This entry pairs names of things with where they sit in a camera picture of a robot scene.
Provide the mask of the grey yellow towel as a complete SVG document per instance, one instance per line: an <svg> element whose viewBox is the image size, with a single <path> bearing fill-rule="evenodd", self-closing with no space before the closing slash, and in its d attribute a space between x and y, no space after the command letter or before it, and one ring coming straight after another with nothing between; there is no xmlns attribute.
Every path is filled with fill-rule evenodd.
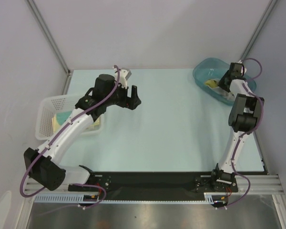
<svg viewBox="0 0 286 229"><path fill-rule="evenodd" d="M204 85L212 91L211 95L217 100L226 104L232 104L235 101L233 93L219 87L219 79L208 79Z"/></svg>

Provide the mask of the green towel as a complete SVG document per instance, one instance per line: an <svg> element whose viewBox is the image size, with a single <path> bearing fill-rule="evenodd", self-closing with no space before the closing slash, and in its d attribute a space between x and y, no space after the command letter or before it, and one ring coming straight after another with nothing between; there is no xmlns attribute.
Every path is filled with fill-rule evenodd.
<svg viewBox="0 0 286 229"><path fill-rule="evenodd" d="M62 125L72 114L72 111L60 112L55 115L56 121L59 125Z"/></svg>

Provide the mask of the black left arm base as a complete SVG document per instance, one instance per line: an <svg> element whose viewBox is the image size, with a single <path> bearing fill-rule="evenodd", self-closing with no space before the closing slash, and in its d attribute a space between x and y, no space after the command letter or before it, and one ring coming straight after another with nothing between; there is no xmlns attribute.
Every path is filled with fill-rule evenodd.
<svg viewBox="0 0 286 229"><path fill-rule="evenodd" d="M95 185L104 188L106 191L109 189L111 184L111 176L105 173L92 173L90 174L88 180L86 181L85 185ZM77 186L77 185L69 185L68 191L70 192L96 192L98 191L95 187L84 187L84 186Z"/></svg>

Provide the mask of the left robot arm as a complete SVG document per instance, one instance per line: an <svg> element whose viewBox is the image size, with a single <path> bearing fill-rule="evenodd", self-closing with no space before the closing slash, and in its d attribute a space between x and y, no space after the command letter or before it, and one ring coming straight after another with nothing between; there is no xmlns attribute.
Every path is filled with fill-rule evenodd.
<svg viewBox="0 0 286 229"><path fill-rule="evenodd" d="M131 71L114 69L114 75L101 74L75 104L70 116L56 133L37 149L24 152L26 172L24 177L37 181L43 188L56 190L62 184L79 184L90 191L95 187L92 171L85 166L62 167L60 162L76 138L112 105L130 110L141 104L137 86L128 87Z"/></svg>

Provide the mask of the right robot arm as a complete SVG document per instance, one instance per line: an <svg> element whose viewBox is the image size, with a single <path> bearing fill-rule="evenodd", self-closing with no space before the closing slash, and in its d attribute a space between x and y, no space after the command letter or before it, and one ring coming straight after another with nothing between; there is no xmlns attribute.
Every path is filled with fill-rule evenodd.
<svg viewBox="0 0 286 229"><path fill-rule="evenodd" d="M264 115L264 98L253 93L245 78L243 61L233 62L213 89L225 99L234 99L228 117L231 127L225 152L211 173L210 187L216 192L234 183L237 160L250 134L261 124Z"/></svg>

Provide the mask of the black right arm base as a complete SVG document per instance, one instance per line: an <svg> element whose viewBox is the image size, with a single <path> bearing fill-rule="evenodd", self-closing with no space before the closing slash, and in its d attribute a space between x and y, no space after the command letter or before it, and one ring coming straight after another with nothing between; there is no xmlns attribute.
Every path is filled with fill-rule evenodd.
<svg viewBox="0 0 286 229"><path fill-rule="evenodd" d="M209 176L200 176L194 179L194 190L199 193L203 192L238 192L238 186L235 173L227 173L219 168L212 170Z"/></svg>

